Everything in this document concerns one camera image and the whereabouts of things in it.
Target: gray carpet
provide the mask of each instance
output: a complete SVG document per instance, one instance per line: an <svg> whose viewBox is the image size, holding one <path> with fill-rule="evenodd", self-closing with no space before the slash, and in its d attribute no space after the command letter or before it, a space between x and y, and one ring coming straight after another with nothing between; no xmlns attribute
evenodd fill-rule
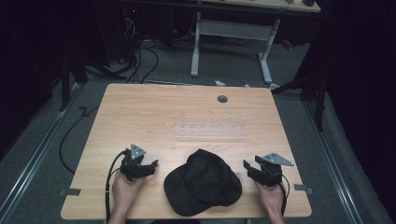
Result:
<svg viewBox="0 0 396 224"><path fill-rule="evenodd" d="M146 81L167 81L189 83L195 85L215 85L220 80L227 86L244 86L238 78L245 80L251 87L268 87L263 82L260 64L254 52L260 42L244 47L235 45L221 46L216 50L202 49L200 75L190 77L191 46L174 45L172 48L156 45L154 50L159 56L159 63ZM285 49L274 45L270 52L268 63L276 84L285 84L293 79L302 58L309 46ZM142 64L138 75L141 78L155 64L155 56L142 50ZM120 82L105 77L90 76L89 82L82 86L81 93L70 106L57 133L50 144L48 154L42 161L34 178L24 192L18 205L13 210L8 223L103 223L97 221L62 220L60 213L64 197L60 190L70 186L73 176L67 172L59 160L59 146L69 128L81 118L81 106L88 110L100 104L106 85ZM31 119L29 126L21 135L19 141L1 161L3 171L0 176L2 187L0 198L6 199L19 175L23 171L46 130L56 118L61 106L60 85L54 90L54 96ZM287 137L290 141L294 158L299 165L303 182L313 190L308 194L312 206L312 215L305 218L287 218L287 223L349 223L349 219L328 167L321 152L321 144L317 138L315 127L306 112L306 104L300 101L298 90L287 91L275 95L278 108ZM89 135L95 112L83 119L67 135L64 140L63 155L65 162L76 169L81 152ZM323 127L328 144L337 160L346 184L350 188L354 202L359 209L364 223L391 223L388 214L376 198L370 182L362 171L353 151L348 144L341 125L327 97ZM203 220L205 223L244 223L244 219ZM268 223L265 218L255 218L253 223Z"/></svg>

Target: black hat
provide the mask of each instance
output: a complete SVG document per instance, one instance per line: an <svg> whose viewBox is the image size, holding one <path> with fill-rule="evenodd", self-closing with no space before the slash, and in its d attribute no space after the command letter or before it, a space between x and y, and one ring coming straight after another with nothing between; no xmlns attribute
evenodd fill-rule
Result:
<svg viewBox="0 0 396 224"><path fill-rule="evenodd" d="M173 209L183 217L212 206L229 206L242 194L239 178L222 158L198 149L164 180L163 188Z"/></svg>

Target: forearm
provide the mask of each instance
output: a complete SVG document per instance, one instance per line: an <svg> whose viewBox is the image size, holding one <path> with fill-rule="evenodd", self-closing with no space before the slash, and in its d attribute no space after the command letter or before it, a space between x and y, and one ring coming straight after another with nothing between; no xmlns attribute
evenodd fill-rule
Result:
<svg viewBox="0 0 396 224"><path fill-rule="evenodd" d="M128 207L116 206L111 212L110 220L107 224L124 224L128 216Z"/></svg>
<svg viewBox="0 0 396 224"><path fill-rule="evenodd" d="M284 224L285 219L283 219L282 215L269 215L271 224Z"/></svg>
<svg viewBox="0 0 396 224"><path fill-rule="evenodd" d="M278 209L268 207L265 209L265 214L268 216L268 219L270 219L271 224L285 223L285 219L283 219L282 213Z"/></svg>

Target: wooden table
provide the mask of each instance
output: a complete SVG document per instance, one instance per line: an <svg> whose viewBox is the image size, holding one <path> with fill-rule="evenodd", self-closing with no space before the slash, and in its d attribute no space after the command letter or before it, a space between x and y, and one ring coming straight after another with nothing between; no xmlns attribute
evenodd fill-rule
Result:
<svg viewBox="0 0 396 224"><path fill-rule="evenodd" d="M220 103L220 95L228 101ZM222 157L240 178L243 193L235 204L212 207L194 218L264 217L243 160L259 168L255 155L276 152L295 163L268 89L110 84L70 186L81 192L66 197L63 218L106 219L106 176L114 158L131 143L147 151L142 164L159 160L128 215L137 219L182 218L167 201L163 180L198 148ZM293 187L303 184L297 164L282 170L290 182L285 217L310 216L305 192Z"/></svg>

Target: human hand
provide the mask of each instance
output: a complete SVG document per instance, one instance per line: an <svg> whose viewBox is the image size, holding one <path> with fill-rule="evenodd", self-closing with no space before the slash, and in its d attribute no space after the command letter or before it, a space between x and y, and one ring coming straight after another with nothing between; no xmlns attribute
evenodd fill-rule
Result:
<svg viewBox="0 0 396 224"><path fill-rule="evenodd" d="M125 223L128 211L136 200L145 179L145 177L141 177L129 181L120 171L116 172L112 186L115 205L108 221L109 224Z"/></svg>
<svg viewBox="0 0 396 224"><path fill-rule="evenodd" d="M259 190L262 206L271 223L285 223L282 216L283 191L280 186L266 187L256 181L254 181L254 184Z"/></svg>

